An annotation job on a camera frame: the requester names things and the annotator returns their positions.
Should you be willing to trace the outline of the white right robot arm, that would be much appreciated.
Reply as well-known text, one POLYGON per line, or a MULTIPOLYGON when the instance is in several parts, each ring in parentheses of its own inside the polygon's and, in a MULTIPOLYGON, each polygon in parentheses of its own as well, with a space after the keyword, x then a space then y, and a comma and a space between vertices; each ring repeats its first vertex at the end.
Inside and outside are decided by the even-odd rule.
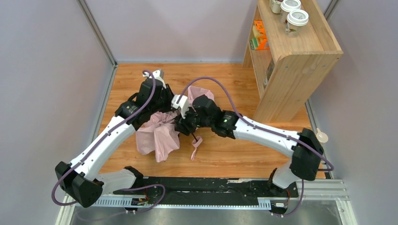
POLYGON ((315 180, 323 147, 312 130, 304 128, 297 132, 260 124, 234 111, 221 110, 206 95, 197 97, 192 104, 186 96, 175 95, 171 106, 180 111, 175 118, 175 130, 184 135, 210 128, 220 137, 251 141, 289 157, 283 167, 271 173, 271 186, 286 189, 298 179, 315 180))

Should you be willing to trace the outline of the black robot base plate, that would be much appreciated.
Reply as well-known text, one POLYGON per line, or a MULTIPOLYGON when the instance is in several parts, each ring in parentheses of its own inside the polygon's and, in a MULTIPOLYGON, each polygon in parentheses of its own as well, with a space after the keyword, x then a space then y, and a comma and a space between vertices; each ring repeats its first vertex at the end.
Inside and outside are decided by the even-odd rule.
POLYGON ((143 187, 136 194, 145 195, 149 204, 190 206, 257 206, 258 199, 299 196, 295 183, 286 190, 271 190, 268 180, 238 178, 146 177, 138 178, 133 188, 143 187))

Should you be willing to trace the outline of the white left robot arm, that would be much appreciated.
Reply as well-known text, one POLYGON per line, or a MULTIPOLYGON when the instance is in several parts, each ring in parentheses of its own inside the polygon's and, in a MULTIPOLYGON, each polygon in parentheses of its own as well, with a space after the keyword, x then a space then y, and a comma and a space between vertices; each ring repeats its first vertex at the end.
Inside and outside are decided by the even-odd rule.
POLYGON ((170 112, 173 97, 169 85, 162 81, 152 78, 143 81, 139 92, 119 106, 107 127, 86 150, 69 163, 58 163, 55 167, 58 186, 84 208, 104 194, 132 188, 141 173, 131 166, 110 173, 99 171, 115 150, 153 114, 170 112))

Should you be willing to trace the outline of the pink folding umbrella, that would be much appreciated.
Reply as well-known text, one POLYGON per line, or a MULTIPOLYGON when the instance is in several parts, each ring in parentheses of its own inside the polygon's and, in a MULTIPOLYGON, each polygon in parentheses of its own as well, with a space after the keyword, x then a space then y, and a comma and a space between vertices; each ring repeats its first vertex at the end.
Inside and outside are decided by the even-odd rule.
MULTIPOLYGON (((201 87, 190 86, 188 88, 188 100, 192 104, 193 100, 201 95, 214 100, 214 94, 201 87)), ((150 120, 136 131, 137 150, 142 155, 155 152, 157 163, 165 161, 169 153, 180 148, 179 132, 175 131, 173 120, 180 113, 174 112, 156 112, 150 117, 150 120)), ((191 154, 191 161, 196 156, 197 148, 201 145, 203 139, 201 136, 194 137, 192 145, 194 151, 191 154)))

